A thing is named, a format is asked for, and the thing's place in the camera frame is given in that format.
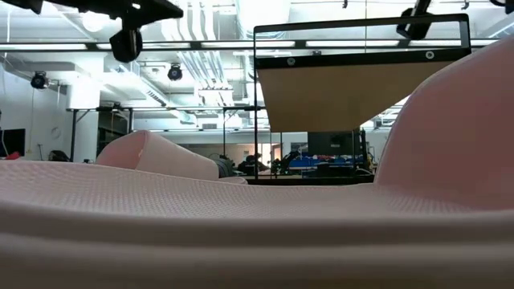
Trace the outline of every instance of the wooden panel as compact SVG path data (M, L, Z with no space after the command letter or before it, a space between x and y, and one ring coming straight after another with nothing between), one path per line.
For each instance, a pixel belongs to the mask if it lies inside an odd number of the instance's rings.
M358 128L451 62L260 69L272 132Z

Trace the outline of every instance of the metal bracket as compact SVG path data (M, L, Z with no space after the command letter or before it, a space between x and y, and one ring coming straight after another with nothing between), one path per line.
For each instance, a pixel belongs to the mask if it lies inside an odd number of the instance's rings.
M469 8L469 0L464 0L464 6L460 10L466 10L467 8Z
M89 113L90 111L87 110L82 116L79 117L79 119L77 120L77 124Z

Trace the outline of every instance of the security camera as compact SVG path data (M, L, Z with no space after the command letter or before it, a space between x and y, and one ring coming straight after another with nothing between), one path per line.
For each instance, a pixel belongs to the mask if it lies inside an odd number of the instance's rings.
M31 86L35 89L47 89L50 86L47 73L44 71L36 71L34 77L32 77Z
M171 68L168 71L168 78L171 81L182 79L182 69L180 69L180 64L171 64Z

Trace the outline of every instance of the red object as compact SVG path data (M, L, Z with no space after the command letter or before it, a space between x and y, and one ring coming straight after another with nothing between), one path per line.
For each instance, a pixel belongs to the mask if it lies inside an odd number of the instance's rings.
M9 156L6 157L6 160L13 161L20 158L20 155L18 152L11 153Z

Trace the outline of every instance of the black metal pole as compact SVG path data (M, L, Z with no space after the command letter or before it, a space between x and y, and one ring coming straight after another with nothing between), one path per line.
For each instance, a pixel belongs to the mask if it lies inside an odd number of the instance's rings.
M357 159L355 157L355 129L352 131L353 170L357 171Z
M128 128L127 134L131 133L134 127L134 110L130 108L128 110Z
M258 162L258 159L257 159L257 154L259 153L259 140L258 140L258 137L257 137L257 40L256 40L256 37L255 37L255 28L254 28L254 112L255 112L255 115L254 115L254 139L255 139L255 153L254 153L254 158L255 158L255 167L254 167L254 174L255 174L255 179L258 180L259 179L259 166L257 165L259 162Z
M226 156L225 108L223 109L223 156Z
M280 133L280 160L284 158L284 142L282 141L282 133Z
M369 163L368 163L368 143L366 142L366 131L363 129L361 130L361 149L362 149L362 168L365 170L369 170Z
M78 110L73 110L73 125L71 126L71 150L70 150L70 161L73 162L75 158L75 132L77 129L77 112Z
M273 144L272 144L272 141L273 141L273 140L272 140L272 138L271 138L272 136L273 136L273 134L271 133L271 130L270 130L270 152L269 152L269 154L270 154L270 169L271 169L271 163L273 162L273 158L271 157L271 152L273 151ZM271 180L272 178L273 178L273 174L271 173L271 170L270 170L270 180Z

